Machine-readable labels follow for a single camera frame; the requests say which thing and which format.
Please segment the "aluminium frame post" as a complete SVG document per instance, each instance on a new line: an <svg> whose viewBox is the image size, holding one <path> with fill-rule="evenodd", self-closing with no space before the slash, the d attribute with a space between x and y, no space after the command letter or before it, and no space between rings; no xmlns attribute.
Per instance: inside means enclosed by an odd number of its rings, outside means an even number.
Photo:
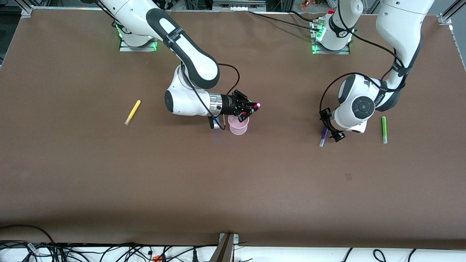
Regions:
<svg viewBox="0 0 466 262"><path fill-rule="evenodd" d="M219 235L219 244L209 262L234 262L234 246L238 244L238 234L221 233Z"/></svg>

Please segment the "yellow highlighter pen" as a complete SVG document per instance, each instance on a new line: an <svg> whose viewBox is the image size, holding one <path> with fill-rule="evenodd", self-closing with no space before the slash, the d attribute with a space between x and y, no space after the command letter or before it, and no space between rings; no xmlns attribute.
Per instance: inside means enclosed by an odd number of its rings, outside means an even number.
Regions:
<svg viewBox="0 0 466 262"><path fill-rule="evenodd" d="M141 100L136 101L136 103L134 104L133 108L131 109L128 117L126 118L125 125L128 126L130 124L130 121L133 119L133 117L134 117L135 113L137 112L140 104L141 104Z"/></svg>

